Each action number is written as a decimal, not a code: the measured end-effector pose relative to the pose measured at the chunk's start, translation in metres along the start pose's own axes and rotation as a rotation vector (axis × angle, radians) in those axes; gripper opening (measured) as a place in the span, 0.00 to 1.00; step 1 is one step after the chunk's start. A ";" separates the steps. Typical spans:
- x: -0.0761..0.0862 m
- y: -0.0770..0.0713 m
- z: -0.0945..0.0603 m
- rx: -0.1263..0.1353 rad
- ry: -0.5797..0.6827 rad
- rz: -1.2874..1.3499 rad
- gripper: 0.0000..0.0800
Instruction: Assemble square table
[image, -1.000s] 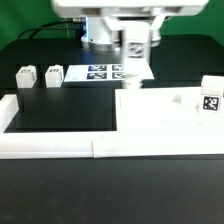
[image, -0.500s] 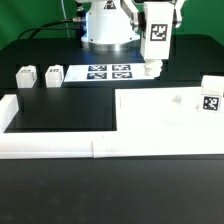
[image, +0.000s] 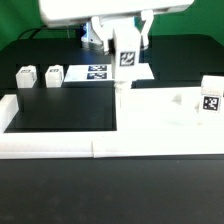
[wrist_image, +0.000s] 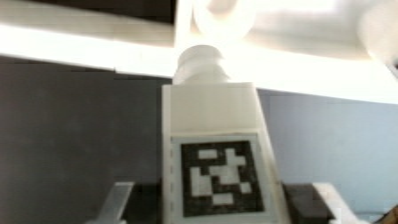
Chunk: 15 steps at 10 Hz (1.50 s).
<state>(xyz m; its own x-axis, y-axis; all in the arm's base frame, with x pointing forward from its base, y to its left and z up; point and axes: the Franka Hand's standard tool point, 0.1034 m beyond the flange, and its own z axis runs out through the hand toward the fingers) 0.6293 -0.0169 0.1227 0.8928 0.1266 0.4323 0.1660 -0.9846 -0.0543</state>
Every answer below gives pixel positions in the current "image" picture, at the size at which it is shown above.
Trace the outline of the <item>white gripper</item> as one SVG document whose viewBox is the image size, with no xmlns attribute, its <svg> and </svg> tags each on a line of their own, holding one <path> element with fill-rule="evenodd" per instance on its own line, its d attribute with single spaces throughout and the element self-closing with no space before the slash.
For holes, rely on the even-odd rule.
<svg viewBox="0 0 224 224">
<path fill-rule="evenodd" d="M 149 45 L 148 33 L 154 14 L 186 10 L 194 0 L 38 0 L 40 16 L 48 27 L 81 24 L 91 19 L 92 29 L 110 51 L 113 39 L 112 17 L 137 16 L 141 13 L 142 46 Z"/>
</svg>

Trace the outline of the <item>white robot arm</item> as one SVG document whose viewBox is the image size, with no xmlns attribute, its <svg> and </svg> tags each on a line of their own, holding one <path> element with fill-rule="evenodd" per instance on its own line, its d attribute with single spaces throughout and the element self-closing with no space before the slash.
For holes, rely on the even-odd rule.
<svg viewBox="0 0 224 224">
<path fill-rule="evenodd" d="M 194 0 L 38 0 L 40 17 L 49 28 L 86 26 L 81 37 L 83 45 L 97 46 L 109 51 L 113 30 L 122 26 L 133 27 L 134 19 L 140 18 L 141 46 L 149 45 L 148 33 L 155 15 L 181 12 Z"/>
</svg>

